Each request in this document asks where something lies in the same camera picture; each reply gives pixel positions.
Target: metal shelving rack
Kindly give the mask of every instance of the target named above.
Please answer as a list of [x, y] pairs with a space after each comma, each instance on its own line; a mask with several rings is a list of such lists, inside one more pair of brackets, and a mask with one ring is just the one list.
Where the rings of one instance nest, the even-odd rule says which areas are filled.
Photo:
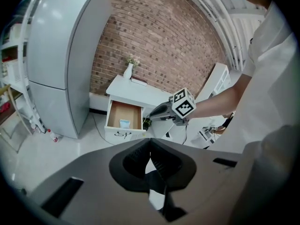
[[[8, 79], [8, 77], [3, 77], [1, 73], [1, 78], [0, 82], [2, 87], [5, 84], [11, 84], [11, 87], [19, 92], [21, 92], [24, 95], [26, 105], [29, 108], [31, 117], [30, 119], [38, 126], [38, 128], [41, 130], [41, 132], [45, 132], [45, 128], [42, 125], [39, 115], [35, 109], [34, 104], [32, 103], [29, 94], [28, 94], [28, 89], [29, 89], [29, 81], [28, 78], [25, 78], [24, 74], [24, 64], [23, 64], [23, 53], [24, 53], [24, 45], [27, 43], [27, 40], [25, 39], [25, 31], [28, 26], [28, 23], [32, 19], [32, 15], [35, 11], [34, 8], [38, 5], [37, 3], [38, 0], [22, 0], [19, 4], [19, 7], [17, 9], [17, 12], [15, 15], [13, 15], [12, 21], [6, 25], [6, 27], [3, 29], [1, 37], [0, 37], [0, 42], [1, 42], [1, 52], [0, 52], [0, 58], [2, 59], [2, 50], [17, 47], [17, 59], [18, 59], [18, 69], [20, 73], [21, 80], [18, 82], [13, 82]], [[19, 22], [22, 20], [22, 25], [21, 25], [21, 31], [20, 31], [20, 36], [19, 39], [16, 42], [8, 42], [3, 44], [3, 38], [4, 38], [4, 33], [5, 30], [12, 24]]]

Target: person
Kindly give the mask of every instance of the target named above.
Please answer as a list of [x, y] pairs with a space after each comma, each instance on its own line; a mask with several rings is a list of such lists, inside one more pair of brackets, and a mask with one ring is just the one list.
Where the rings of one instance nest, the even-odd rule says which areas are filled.
[[217, 128], [217, 130], [212, 130], [211, 132], [212, 133], [215, 133], [215, 134], [218, 134], [218, 135], [222, 135], [224, 132], [225, 132], [225, 130], [226, 130], [226, 128], [228, 127], [228, 125], [229, 125], [229, 123], [231, 122], [231, 120], [233, 119], [233, 117], [234, 117], [234, 112], [232, 112], [232, 113], [229, 113], [229, 114], [225, 114], [225, 115], [222, 115], [224, 118], [226, 118], [226, 120], [225, 120], [225, 122], [221, 125], [221, 126], [219, 126], [218, 128]]
[[255, 31], [239, 80], [222, 93], [196, 104], [189, 118], [236, 111], [230, 126], [209, 150], [242, 153], [267, 134], [299, 122], [299, 51], [294, 34], [276, 4], [248, 0], [267, 9]]

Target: green plant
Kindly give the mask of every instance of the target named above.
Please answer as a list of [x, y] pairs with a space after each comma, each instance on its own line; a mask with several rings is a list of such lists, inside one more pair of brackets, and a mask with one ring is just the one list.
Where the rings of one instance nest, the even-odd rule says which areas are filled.
[[130, 54], [127, 57], [127, 62], [132, 63], [133, 67], [135, 68], [136, 66], [138, 66], [140, 64], [140, 57]]

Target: bottle with red label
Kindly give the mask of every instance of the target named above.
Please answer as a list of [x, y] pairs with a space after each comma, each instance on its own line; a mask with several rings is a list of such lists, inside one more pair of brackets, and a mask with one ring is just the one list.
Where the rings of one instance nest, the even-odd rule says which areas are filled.
[[55, 135], [55, 133], [54, 132], [51, 132], [51, 130], [50, 129], [48, 129], [48, 133], [50, 133], [50, 137], [51, 137], [51, 139], [53, 140], [53, 142], [57, 142], [58, 141], [58, 138], [57, 138], [57, 136]]

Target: open drawer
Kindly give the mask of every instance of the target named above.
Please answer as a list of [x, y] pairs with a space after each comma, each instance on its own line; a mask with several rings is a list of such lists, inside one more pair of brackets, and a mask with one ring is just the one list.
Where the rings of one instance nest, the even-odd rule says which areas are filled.
[[[143, 107], [109, 100], [105, 132], [120, 135], [137, 135], [143, 130]], [[129, 128], [120, 128], [120, 120], [130, 121]]]

